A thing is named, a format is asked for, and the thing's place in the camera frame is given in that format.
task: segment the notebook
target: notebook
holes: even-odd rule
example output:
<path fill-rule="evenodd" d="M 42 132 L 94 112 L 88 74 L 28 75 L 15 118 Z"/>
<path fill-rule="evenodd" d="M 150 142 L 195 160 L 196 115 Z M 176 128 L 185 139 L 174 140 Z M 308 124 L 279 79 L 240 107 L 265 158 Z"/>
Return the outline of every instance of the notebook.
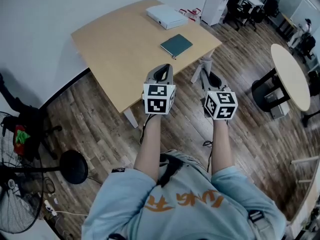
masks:
<path fill-rule="evenodd" d="M 165 51 L 176 58 L 179 54 L 183 53 L 186 49 L 192 46 L 192 43 L 184 38 L 182 35 L 177 34 L 160 45 Z"/>

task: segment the whiteboard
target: whiteboard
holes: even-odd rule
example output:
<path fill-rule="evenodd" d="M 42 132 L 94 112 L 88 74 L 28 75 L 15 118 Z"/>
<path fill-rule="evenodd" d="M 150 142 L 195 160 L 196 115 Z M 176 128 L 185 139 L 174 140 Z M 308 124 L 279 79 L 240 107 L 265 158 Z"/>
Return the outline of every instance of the whiteboard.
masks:
<path fill-rule="evenodd" d="M 313 34 L 320 26 L 320 11 L 309 0 L 302 0 L 290 19 L 296 26 L 304 25 L 305 19 L 310 19 L 311 34 Z"/>

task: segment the black baseboard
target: black baseboard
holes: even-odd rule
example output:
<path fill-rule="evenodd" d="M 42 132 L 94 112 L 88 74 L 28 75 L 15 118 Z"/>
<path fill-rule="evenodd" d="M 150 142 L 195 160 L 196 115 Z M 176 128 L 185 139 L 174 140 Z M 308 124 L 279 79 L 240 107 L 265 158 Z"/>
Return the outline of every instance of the black baseboard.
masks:
<path fill-rule="evenodd" d="M 70 86 L 72 86 L 76 81 L 78 81 L 80 78 L 85 76 L 90 72 L 90 68 L 85 69 L 80 74 L 78 74 L 74 79 L 72 79 L 70 82 L 68 82 L 64 87 L 62 87 L 60 90 L 58 90 L 50 99 L 48 99 L 42 106 L 41 110 L 46 109 L 51 102 L 53 102 L 57 97 L 59 97 L 66 89 L 68 89 Z"/>

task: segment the forearm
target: forearm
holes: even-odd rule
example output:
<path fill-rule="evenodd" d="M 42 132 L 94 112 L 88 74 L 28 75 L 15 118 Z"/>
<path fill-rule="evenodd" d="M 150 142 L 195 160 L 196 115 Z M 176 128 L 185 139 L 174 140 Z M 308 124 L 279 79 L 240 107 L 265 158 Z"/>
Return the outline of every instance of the forearm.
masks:
<path fill-rule="evenodd" d="M 213 120 L 213 142 L 211 151 L 212 175 L 234 165 L 229 142 L 228 125 L 224 120 Z"/>
<path fill-rule="evenodd" d="M 140 151 L 134 169 L 158 181 L 160 163 L 161 115 L 153 116 L 146 124 Z"/>

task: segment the black pole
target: black pole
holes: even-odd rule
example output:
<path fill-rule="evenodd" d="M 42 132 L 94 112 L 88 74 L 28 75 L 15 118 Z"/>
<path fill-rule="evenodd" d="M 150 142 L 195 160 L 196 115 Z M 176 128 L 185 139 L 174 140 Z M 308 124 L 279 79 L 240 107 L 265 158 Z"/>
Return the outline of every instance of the black pole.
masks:
<path fill-rule="evenodd" d="M 46 173 L 60 171 L 60 167 L 34 168 L 34 167 L 1 167 L 1 172 L 11 173 Z"/>
<path fill-rule="evenodd" d="M 303 126 L 305 128 L 308 127 L 308 120 L 317 114 L 320 114 L 320 110 L 318 110 L 317 112 L 315 112 L 313 114 L 305 114 L 304 117 L 301 119 Z"/>

